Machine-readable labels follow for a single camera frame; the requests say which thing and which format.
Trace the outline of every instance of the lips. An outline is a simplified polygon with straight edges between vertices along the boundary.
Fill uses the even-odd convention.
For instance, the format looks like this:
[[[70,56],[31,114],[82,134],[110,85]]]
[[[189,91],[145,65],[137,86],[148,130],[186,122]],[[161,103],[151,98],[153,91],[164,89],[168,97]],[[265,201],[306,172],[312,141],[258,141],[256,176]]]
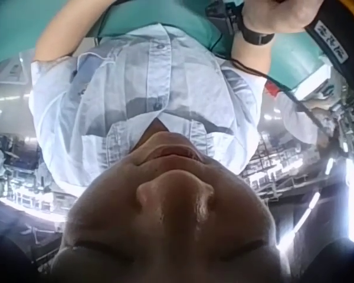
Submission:
[[[188,146],[160,146],[147,156],[144,163],[170,155],[177,155],[203,163],[199,153]]]

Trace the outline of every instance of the shirt button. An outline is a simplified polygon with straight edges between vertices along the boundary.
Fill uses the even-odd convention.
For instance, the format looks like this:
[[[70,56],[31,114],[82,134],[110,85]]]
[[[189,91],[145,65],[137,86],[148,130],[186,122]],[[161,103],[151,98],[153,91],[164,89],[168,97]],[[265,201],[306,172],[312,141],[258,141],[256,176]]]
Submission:
[[[153,105],[153,110],[154,110],[154,111],[158,111],[158,110],[160,110],[162,107],[163,107],[163,105],[161,105],[161,103],[155,103],[155,104]]]

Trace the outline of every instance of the hand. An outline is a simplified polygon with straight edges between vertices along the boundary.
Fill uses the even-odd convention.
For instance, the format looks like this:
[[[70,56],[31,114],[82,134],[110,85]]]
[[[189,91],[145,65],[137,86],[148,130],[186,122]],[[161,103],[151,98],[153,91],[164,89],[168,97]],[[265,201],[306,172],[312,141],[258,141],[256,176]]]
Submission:
[[[262,34],[303,31],[315,18],[324,0],[244,0],[244,25]]]

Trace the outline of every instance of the watch strap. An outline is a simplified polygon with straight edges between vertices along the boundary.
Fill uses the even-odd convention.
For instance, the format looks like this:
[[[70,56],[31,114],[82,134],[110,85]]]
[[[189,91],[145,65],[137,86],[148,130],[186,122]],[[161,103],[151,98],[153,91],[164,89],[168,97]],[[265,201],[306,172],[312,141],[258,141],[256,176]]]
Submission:
[[[244,18],[242,17],[242,9],[244,4],[238,7],[238,20],[237,27],[242,33],[242,37],[245,41],[253,45],[265,45],[273,40],[275,34],[261,34],[259,32],[252,31],[244,25]]]

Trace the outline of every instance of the shirt pocket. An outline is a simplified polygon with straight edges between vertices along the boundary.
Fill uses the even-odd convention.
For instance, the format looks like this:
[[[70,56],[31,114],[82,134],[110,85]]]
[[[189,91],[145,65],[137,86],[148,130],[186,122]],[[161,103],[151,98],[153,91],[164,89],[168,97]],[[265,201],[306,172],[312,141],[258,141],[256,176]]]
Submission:
[[[95,135],[81,137],[82,172],[88,177],[89,183],[128,154],[130,148],[128,141],[127,124],[122,121],[112,124],[106,137]]]

